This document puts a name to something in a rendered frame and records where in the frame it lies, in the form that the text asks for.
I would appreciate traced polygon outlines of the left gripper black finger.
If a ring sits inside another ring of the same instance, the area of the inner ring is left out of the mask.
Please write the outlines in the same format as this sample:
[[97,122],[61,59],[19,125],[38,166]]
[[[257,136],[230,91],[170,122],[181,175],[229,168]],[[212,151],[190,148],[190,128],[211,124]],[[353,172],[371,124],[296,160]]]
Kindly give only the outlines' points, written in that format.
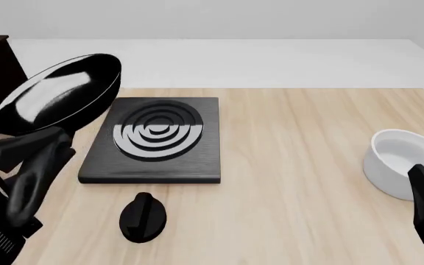
[[19,163],[49,165],[58,153],[66,149],[68,134],[59,127],[0,139],[0,170],[8,173]]
[[71,145],[72,138],[62,134],[23,161],[6,210],[12,227],[23,227],[37,213],[54,179],[76,154]]

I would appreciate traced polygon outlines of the black frying pan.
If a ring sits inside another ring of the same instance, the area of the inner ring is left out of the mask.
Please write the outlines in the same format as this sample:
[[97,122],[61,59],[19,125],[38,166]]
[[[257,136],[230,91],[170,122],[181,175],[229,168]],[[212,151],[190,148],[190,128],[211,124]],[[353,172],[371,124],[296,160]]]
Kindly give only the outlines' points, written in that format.
[[121,61],[87,54],[56,64],[19,85],[0,104],[0,133],[29,134],[48,127],[74,133],[113,103],[121,83]]

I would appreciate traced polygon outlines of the white bowl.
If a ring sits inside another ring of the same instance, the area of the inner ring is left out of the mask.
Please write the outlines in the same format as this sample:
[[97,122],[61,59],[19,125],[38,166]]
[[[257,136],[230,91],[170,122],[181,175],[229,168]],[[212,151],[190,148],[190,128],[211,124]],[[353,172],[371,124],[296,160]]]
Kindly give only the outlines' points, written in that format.
[[381,130],[373,135],[363,160],[366,178],[379,190],[413,200],[408,171],[424,165],[424,136],[407,130]]

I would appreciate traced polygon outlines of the round black stove knob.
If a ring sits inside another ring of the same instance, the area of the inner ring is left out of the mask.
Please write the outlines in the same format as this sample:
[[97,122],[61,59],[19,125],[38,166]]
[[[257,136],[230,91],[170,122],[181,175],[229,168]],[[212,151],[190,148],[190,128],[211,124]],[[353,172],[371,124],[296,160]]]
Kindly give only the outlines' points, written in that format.
[[140,192],[121,212],[119,228],[127,240],[141,244],[157,238],[166,222],[163,203],[150,193]]

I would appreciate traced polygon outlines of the flat black stove plate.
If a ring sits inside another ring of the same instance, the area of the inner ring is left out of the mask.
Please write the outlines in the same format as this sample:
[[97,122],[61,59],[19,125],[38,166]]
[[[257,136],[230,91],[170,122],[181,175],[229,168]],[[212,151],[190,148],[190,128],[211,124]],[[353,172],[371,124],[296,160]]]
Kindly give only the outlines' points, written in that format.
[[113,101],[79,170],[81,183],[217,184],[216,97]]

